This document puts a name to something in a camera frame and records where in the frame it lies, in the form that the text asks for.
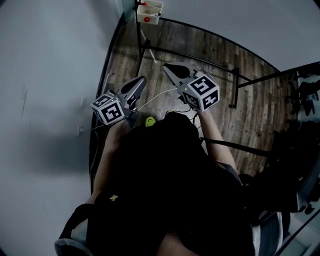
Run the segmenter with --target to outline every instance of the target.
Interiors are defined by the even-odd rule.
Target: cable
[[[92,130],[95,130],[95,129],[98,129],[98,128],[102,127],[102,126],[105,126],[105,124],[99,125],[98,127],[91,129],[91,131],[92,131]]]
[[[207,74],[212,78],[213,81],[216,81],[209,72]]]
[[[194,126],[196,126],[196,117],[197,117],[198,113],[195,113],[194,117],[192,118],[192,123]]]
[[[122,118],[121,120],[118,120],[118,121],[114,122],[114,123],[109,127],[109,129],[110,129],[112,126],[114,126],[116,123],[119,123],[120,121],[125,120],[125,119],[126,119],[126,118]],[[102,126],[106,126],[106,125],[105,125],[105,124],[99,125],[98,127],[91,129],[91,131],[92,131],[92,130],[95,130],[95,129],[98,129],[98,128],[102,127]]]
[[[191,110],[191,106],[189,105],[189,110],[187,110],[187,111],[178,111],[178,110],[174,110],[174,111],[171,111],[171,112],[186,113],[186,112],[189,112],[190,110]]]
[[[174,91],[174,90],[177,90],[177,89],[178,89],[178,88],[174,88],[174,89],[165,90],[165,91],[159,93],[157,96],[153,97],[153,98],[150,99],[146,104],[144,104],[142,107],[140,107],[140,108],[138,109],[138,111],[139,111],[140,109],[142,109],[145,105],[147,105],[149,102],[153,101],[153,100],[154,100],[156,97],[158,97],[159,95],[161,95],[161,94],[163,94],[163,93],[165,93],[165,92],[170,92],[170,91]]]
[[[137,26],[136,18],[137,18],[137,17],[136,17],[136,12],[134,12],[134,25],[135,25],[135,26]],[[146,39],[146,36],[145,36],[144,32],[142,31],[142,29],[140,29],[140,31],[141,31],[141,35],[143,36],[144,41],[146,41],[147,39]],[[151,56],[152,56],[152,58],[153,58],[154,63],[157,64],[158,62],[156,61],[156,58],[155,58],[152,50],[149,49],[149,52],[150,52],[150,54],[151,54]]]

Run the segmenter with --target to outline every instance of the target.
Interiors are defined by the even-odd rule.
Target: yellow object
[[[118,196],[114,194],[114,195],[111,196],[109,199],[110,199],[112,202],[114,202],[117,198],[118,198]]]
[[[150,116],[145,120],[145,127],[153,126],[156,123],[156,120]]]

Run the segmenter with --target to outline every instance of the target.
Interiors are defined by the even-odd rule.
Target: black strap
[[[228,142],[228,141],[223,141],[223,140],[215,140],[215,139],[210,139],[210,138],[205,138],[205,137],[201,137],[200,139],[200,143],[202,143],[202,141],[205,142],[210,142],[213,144],[220,144],[223,146],[227,146],[227,147],[231,147],[237,150],[242,150],[242,151],[246,151],[258,156],[262,156],[262,157],[269,157],[271,154],[271,151],[265,151],[265,150],[261,150],[261,149],[257,149],[257,148],[253,148],[253,147],[249,147],[249,146],[243,146],[240,144],[236,144],[236,143],[232,143],[232,142]]]

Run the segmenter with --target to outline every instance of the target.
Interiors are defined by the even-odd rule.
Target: black metal frame
[[[201,137],[201,138],[199,138],[199,140],[200,140],[200,143],[205,141],[205,142],[210,142],[213,144],[219,144],[219,145],[231,147],[231,148],[234,148],[237,150],[242,150],[242,151],[249,152],[251,154],[266,157],[266,158],[270,157],[272,154],[271,151],[257,149],[257,148],[253,148],[253,147],[249,147],[249,146],[243,146],[240,144],[236,144],[236,143],[232,143],[232,142],[228,142],[228,141],[224,141],[224,140],[216,140],[216,139],[210,139],[210,138],[205,138],[205,137]]]
[[[138,22],[138,15],[137,15],[138,6],[139,6],[140,3],[141,3],[140,1],[138,2],[138,1],[134,0],[135,6],[133,8],[134,11],[135,11],[136,34],[137,34],[138,51],[139,51],[139,64],[138,64],[138,67],[137,67],[137,70],[136,70],[136,77],[139,74],[141,63],[142,63],[142,59],[144,57],[144,53],[145,53],[146,49],[150,49],[150,50],[154,50],[154,51],[161,51],[161,52],[165,52],[165,53],[174,54],[174,55],[186,57],[186,58],[189,58],[189,59],[193,59],[193,60],[208,64],[208,65],[211,65],[211,66],[213,66],[215,68],[218,68],[218,69],[220,69],[222,71],[231,73],[231,74],[236,76],[234,104],[230,104],[229,105],[230,108],[236,109],[237,108],[237,102],[238,102],[239,78],[242,78],[242,79],[244,79],[244,80],[246,80],[248,82],[250,82],[251,79],[245,77],[244,75],[241,75],[240,74],[240,69],[238,67],[236,67],[233,70],[230,70],[230,69],[228,69],[226,67],[220,66],[218,64],[214,64],[214,63],[212,63],[210,61],[207,61],[207,60],[204,60],[204,59],[201,59],[201,58],[193,57],[191,55],[187,55],[187,54],[184,54],[184,53],[181,53],[181,52],[177,52],[177,51],[173,51],[173,50],[168,50],[168,49],[164,49],[164,48],[160,48],[160,47],[156,47],[156,46],[151,46],[151,41],[148,38],[146,38],[145,44],[142,45],[142,43],[141,43],[141,26],[140,26],[140,23]],[[224,37],[222,37],[222,36],[220,36],[218,34],[215,34],[213,32],[210,32],[208,30],[205,30],[203,28],[200,28],[200,27],[197,27],[197,26],[194,26],[194,25],[190,25],[190,24],[187,24],[187,23],[183,23],[183,22],[172,20],[172,19],[168,19],[168,18],[162,18],[162,17],[160,17],[160,20],[173,22],[173,23],[178,23],[178,24],[182,24],[182,25],[185,25],[185,26],[188,26],[188,27],[191,27],[191,28],[199,29],[199,30],[202,30],[204,32],[207,32],[207,33],[210,33],[212,35],[215,35],[217,37],[223,38],[224,40],[227,40],[229,42],[232,42],[232,41],[230,41],[230,40],[228,40],[228,39],[226,39],[226,38],[224,38]]]
[[[114,30],[112,39],[110,41],[110,45],[107,51],[107,54],[105,56],[105,60],[104,60],[104,64],[103,64],[103,68],[101,71],[101,76],[100,76],[100,80],[99,80],[99,85],[98,88],[96,90],[96,95],[95,98],[98,98],[101,96],[102,93],[102,89],[104,87],[104,82],[105,82],[105,78],[106,78],[106,74],[107,74],[107,69],[108,69],[108,64],[109,64],[109,60],[111,57],[111,53],[112,50],[114,48],[117,36],[119,34],[121,25],[124,23],[125,21],[125,14],[122,13],[118,24]],[[92,121],[91,121],[91,129],[97,128],[98,124],[102,124],[99,119],[97,119],[97,116],[95,114],[92,115]],[[94,179],[91,176],[91,171],[92,170],[97,170],[98,169],[98,165],[99,165],[99,161],[96,161],[95,159],[100,159],[99,156],[101,156],[102,154],[102,150],[103,148],[99,147],[99,139],[98,137],[96,137],[95,133],[97,133],[97,130],[91,130],[90,133],[90,145],[89,145],[89,176],[90,176],[90,187],[91,187],[91,194],[94,191],[94,184],[93,181]]]
[[[206,29],[203,29],[203,28],[200,28],[200,27],[197,27],[197,26],[194,26],[194,25],[190,25],[190,24],[187,24],[187,23],[184,23],[184,22],[180,22],[180,21],[173,20],[173,19],[168,19],[168,18],[162,18],[162,17],[160,17],[160,20],[167,21],[167,22],[172,22],[172,23],[177,23],[177,24],[181,24],[181,25],[185,25],[185,26],[188,26],[188,27],[191,27],[191,28],[194,28],[194,29],[198,29],[198,30],[204,31],[206,33],[215,35],[215,36],[220,37],[220,38],[222,38],[222,39],[224,39],[226,41],[229,41],[229,42],[231,42],[231,43],[233,43],[233,44],[245,49],[246,51],[248,51],[251,54],[253,54],[256,57],[258,57],[259,59],[263,60],[268,65],[270,65],[275,70],[277,70],[277,72],[275,72],[273,74],[269,74],[269,75],[263,76],[263,77],[260,77],[260,78],[257,78],[257,79],[254,79],[254,80],[251,80],[251,79],[249,79],[249,78],[247,78],[247,77],[245,77],[245,76],[240,74],[239,67],[236,67],[233,70],[229,70],[228,68],[225,68],[223,66],[214,64],[214,63],[209,62],[209,61],[204,60],[204,59],[193,57],[193,56],[190,56],[190,55],[187,55],[187,54],[184,54],[184,53],[181,53],[181,52],[173,51],[173,50],[168,50],[168,49],[163,49],[163,48],[156,47],[156,46],[151,46],[151,41],[149,39],[146,39],[145,44],[142,45],[142,43],[141,43],[141,26],[140,26],[140,23],[138,22],[138,16],[137,16],[137,10],[138,10],[138,6],[139,6],[140,2],[137,2],[135,0],[134,3],[135,3],[134,11],[135,11],[135,21],[136,21],[136,32],[137,32],[138,48],[139,48],[139,64],[138,64],[138,67],[137,67],[136,76],[138,76],[138,74],[139,74],[141,62],[142,62],[142,59],[144,57],[144,53],[145,53],[146,49],[150,49],[150,50],[154,50],[154,51],[161,51],[161,52],[165,52],[165,53],[169,53],[169,54],[175,54],[175,55],[178,55],[178,56],[186,57],[186,58],[189,58],[189,59],[193,59],[193,60],[208,64],[208,65],[211,65],[213,67],[216,67],[216,68],[221,69],[221,70],[223,70],[225,72],[228,72],[228,73],[231,73],[231,74],[235,75],[236,79],[235,79],[234,103],[229,105],[229,107],[233,108],[233,109],[237,108],[237,105],[238,105],[238,94],[239,94],[239,89],[240,88],[245,87],[245,86],[249,86],[249,85],[253,85],[255,83],[259,83],[259,82],[262,82],[262,81],[265,81],[265,80],[268,80],[268,79],[272,79],[272,78],[280,77],[280,76],[283,76],[283,75],[286,75],[286,74],[294,73],[294,72],[299,71],[299,69],[302,69],[302,68],[306,68],[306,67],[310,67],[312,65],[320,64],[320,61],[318,61],[318,62],[314,62],[314,63],[308,64],[308,65],[303,65],[303,66],[291,68],[291,69],[288,69],[288,70],[285,70],[285,71],[278,71],[278,69],[276,69],[273,65],[271,65],[269,62],[267,62],[266,60],[264,60],[260,56],[256,55],[252,51],[244,48],[243,46],[241,46],[241,45],[239,45],[239,44],[237,44],[237,43],[235,43],[235,42],[233,42],[233,41],[231,41],[231,40],[229,40],[229,39],[227,39],[227,38],[225,38],[225,37],[223,37],[221,35],[218,35],[216,33],[213,33],[211,31],[208,31]],[[239,84],[239,78],[242,78],[242,79],[246,80],[247,82]]]

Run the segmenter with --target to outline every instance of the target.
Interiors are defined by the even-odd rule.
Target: metal pole
[[[142,54],[141,27],[140,27],[140,22],[138,22],[138,14],[137,14],[137,10],[138,10],[139,4],[140,4],[140,1],[138,2],[137,0],[134,0],[136,35],[137,35],[137,38],[138,38],[139,57],[141,59],[142,58],[141,57],[141,54]]]
[[[102,88],[104,86],[104,82],[105,82],[105,78],[106,78],[106,74],[107,74],[109,60],[110,60],[110,57],[111,57],[111,53],[112,53],[112,51],[114,49],[117,36],[119,34],[121,25],[124,23],[124,20],[125,20],[125,14],[123,13],[121,18],[120,18],[120,20],[119,20],[119,22],[118,22],[118,25],[115,28],[115,31],[113,33],[113,36],[112,36],[112,39],[111,39],[111,42],[110,42],[110,45],[109,45],[108,52],[107,52],[106,57],[105,57],[105,61],[104,61],[104,65],[103,65],[103,68],[102,68],[98,89],[96,90],[95,98],[98,98],[98,97],[101,96]]]
[[[320,209],[317,210],[315,214],[312,215],[311,218],[309,218],[305,223],[303,223],[303,225],[299,227],[299,229],[292,236],[290,236],[290,238],[280,247],[280,249],[276,252],[274,256],[279,256],[284,251],[284,249],[287,248],[290,242],[300,233],[300,231],[303,230],[304,227],[308,225],[309,222],[311,222],[319,213],[320,213]]]
[[[135,77],[136,77],[136,78],[137,78],[138,75],[139,75],[141,63],[142,63],[142,60],[143,60],[144,55],[145,55],[146,46],[148,46],[150,43],[151,43],[151,41],[150,41],[148,38],[146,38],[146,39],[145,39],[145,43],[144,43],[143,48],[142,48],[142,54],[141,54],[141,57],[140,57],[140,60],[139,60],[139,64],[138,64],[138,67],[137,67],[137,69],[136,69],[136,73],[135,73]]]
[[[269,74],[269,75],[260,77],[260,78],[255,79],[255,80],[242,83],[242,84],[240,84],[240,85],[238,86],[238,88],[242,88],[242,87],[245,87],[245,86],[253,85],[253,84],[255,84],[255,83],[259,83],[259,82],[262,82],[262,81],[265,81],[265,80],[268,80],[268,79],[277,78],[277,77],[286,75],[286,74],[288,74],[288,73],[292,73],[292,72],[299,71],[299,69],[304,69],[304,68],[312,67],[312,66],[319,65],[319,64],[320,64],[320,61],[314,62],[314,63],[310,63],[310,64],[308,64],[308,65],[303,65],[303,66],[291,68],[291,69],[288,69],[288,70],[285,70],[285,71],[281,71],[281,72],[276,72],[276,73],[273,73],[273,74]]]
[[[237,104],[238,104],[238,91],[239,91],[239,68],[236,68],[236,72],[238,73],[236,75],[236,81],[235,81],[235,95],[234,95],[234,105],[233,108],[236,109],[237,108]]]

